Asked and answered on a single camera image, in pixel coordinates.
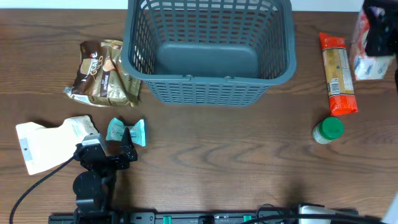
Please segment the colourful tissue multipack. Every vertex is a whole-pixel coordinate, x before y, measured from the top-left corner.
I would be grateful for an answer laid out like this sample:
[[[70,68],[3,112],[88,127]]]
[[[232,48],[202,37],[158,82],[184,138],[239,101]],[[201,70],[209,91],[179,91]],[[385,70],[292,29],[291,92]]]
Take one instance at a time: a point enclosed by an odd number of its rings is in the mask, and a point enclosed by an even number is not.
[[[382,80],[394,58],[393,55],[373,57],[366,53],[370,28],[369,19],[362,9],[358,14],[349,52],[349,60],[357,81]]]

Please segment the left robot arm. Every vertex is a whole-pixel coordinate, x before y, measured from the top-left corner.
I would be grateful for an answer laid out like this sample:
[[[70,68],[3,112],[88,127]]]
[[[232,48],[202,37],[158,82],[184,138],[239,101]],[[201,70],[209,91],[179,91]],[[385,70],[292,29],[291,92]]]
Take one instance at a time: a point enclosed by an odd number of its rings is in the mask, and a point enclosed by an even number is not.
[[[116,171],[130,167],[137,160],[128,129],[124,130],[120,148],[122,154],[107,156],[102,135],[91,134],[76,145],[74,159],[86,169],[73,183],[76,205],[83,213],[104,213],[110,203],[116,183]]]

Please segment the green lid jar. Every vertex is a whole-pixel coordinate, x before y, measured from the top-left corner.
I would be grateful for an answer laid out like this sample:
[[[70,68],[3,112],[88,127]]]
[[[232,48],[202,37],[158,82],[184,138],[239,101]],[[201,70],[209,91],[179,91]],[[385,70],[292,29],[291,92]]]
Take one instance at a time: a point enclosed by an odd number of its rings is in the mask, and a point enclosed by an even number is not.
[[[319,122],[312,130],[313,139],[319,144],[329,144],[344,133],[344,124],[336,117],[328,117]]]

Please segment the orange pasta packet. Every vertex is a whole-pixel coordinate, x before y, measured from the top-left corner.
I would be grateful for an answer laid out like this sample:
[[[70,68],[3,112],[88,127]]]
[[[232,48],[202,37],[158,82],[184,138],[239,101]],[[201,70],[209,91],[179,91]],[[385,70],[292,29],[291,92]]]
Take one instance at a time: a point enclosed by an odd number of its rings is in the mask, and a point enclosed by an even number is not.
[[[342,116],[358,112],[345,39],[319,33],[330,112]]]

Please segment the gold brown coffee bag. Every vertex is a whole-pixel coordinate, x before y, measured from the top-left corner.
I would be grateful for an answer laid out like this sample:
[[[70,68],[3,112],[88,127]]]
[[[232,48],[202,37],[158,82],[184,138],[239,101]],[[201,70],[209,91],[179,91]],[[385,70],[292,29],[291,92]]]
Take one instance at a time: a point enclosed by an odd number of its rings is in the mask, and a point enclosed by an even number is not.
[[[72,86],[64,93],[91,106],[137,106],[141,81],[121,64],[120,40],[88,40],[80,44],[81,62]]]

